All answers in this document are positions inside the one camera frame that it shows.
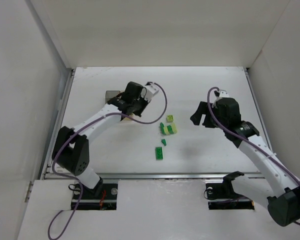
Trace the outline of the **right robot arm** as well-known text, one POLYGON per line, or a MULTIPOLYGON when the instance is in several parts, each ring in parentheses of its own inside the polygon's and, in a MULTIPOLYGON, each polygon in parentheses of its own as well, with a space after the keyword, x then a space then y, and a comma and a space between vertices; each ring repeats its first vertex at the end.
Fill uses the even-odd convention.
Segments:
POLYGON ((299 224, 300 179, 292 174, 267 147, 255 126, 241 119, 238 102, 231 97, 220 97, 214 103, 200 102, 190 117, 196 126, 219 128, 237 149, 244 153, 267 181, 259 186, 240 171, 223 178, 228 198, 245 196, 267 209, 280 226, 299 224))

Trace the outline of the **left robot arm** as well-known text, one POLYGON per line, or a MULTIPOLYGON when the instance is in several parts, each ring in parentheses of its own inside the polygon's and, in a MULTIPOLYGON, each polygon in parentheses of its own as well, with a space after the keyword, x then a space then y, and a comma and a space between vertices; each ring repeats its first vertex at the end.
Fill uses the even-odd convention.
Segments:
POLYGON ((52 160, 70 172, 93 195, 102 190, 103 180, 90 167, 90 143, 126 116, 141 116, 159 89, 148 82, 130 81, 125 90, 109 99, 103 108, 75 127, 62 127, 57 134, 52 160))

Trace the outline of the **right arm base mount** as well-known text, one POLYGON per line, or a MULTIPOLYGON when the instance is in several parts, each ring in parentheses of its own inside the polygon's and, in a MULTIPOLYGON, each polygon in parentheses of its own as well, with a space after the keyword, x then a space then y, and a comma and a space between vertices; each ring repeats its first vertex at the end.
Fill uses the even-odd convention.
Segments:
POLYGON ((222 181, 206 181, 204 198, 208 200, 209 210, 255 210, 254 202, 241 194, 235 193, 232 181, 245 174, 235 171, 225 175, 222 181))

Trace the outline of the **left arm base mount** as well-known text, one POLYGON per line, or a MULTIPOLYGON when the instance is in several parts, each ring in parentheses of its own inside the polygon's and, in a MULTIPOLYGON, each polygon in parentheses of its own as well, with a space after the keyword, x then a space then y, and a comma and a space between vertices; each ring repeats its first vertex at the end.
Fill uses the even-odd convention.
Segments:
POLYGON ((117 209, 118 186, 117 183, 104 183, 97 196, 83 186, 79 201, 80 185, 78 183, 69 184, 68 189, 72 191, 70 208, 74 210, 78 205, 76 209, 82 211, 114 211, 117 209))

